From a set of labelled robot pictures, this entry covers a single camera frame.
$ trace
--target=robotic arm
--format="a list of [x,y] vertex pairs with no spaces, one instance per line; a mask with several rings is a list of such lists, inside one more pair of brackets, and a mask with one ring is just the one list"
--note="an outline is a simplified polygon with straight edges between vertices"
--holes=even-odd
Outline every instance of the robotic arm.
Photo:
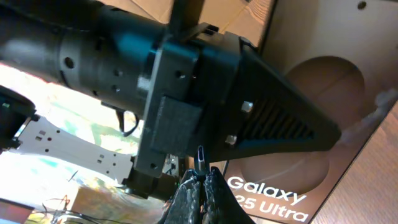
[[[33,103],[2,88],[0,146],[67,159],[116,178],[131,194],[162,200],[176,190],[175,179],[162,173],[168,154],[195,158],[195,170],[187,171],[175,199],[179,192],[196,192],[191,189],[200,183],[210,200],[209,191],[228,189],[210,162],[329,150],[340,138],[337,125],[245,38],[198,24],[203,3],[175,0],[170,22],[160,24],[98,1],[0,0],[1,63],[100,99],[119,116],[127,110],[145,120],[135,158],[71,141],[86,146],[93,155],[86,157],[68,152],[61,139],[70,136],[35,115]],[[40,135],[43,127],[56,137]],[[41,144],[32,149],[32,141]],[[216,185],[206,184],[211,178]],[[233,201],[229,193],[216,198]]]

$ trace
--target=wooden table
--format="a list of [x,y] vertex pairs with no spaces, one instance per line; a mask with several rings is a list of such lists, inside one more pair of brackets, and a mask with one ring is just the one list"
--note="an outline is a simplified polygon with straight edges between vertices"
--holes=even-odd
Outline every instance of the wooden table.
[[313,223],[398,223],[398,103]]

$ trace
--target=bolt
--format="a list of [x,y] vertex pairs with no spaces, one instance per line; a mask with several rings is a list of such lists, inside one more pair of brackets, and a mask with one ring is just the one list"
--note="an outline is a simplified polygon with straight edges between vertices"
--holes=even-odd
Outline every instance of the bolt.
[[241,110],[249,113],[253,109],[253,103],[244,101]]
[[229,135],[229,136],[226,137],[225,142],[233,146],[236,143],[236,139],[237,139],[236,136]]

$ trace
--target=silver screw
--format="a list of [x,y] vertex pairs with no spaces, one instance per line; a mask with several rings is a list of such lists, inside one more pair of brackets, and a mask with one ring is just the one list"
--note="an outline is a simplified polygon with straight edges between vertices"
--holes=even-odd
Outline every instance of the silver screw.
[[253,109],[253,103],[244,101],[241,110],[248,113]]
[[226,137],[225,142],[233,146],[236,143],[236,139],[237,139],[236,136],[229,135],[229,136]]

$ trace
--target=black cylinder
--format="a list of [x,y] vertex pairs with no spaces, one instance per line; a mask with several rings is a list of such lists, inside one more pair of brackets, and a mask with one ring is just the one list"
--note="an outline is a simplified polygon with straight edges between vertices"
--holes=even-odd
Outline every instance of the black cylinder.
[[0,60],[143,118],[165,26],[102,6],[89,31],[66,29],[0,7]]

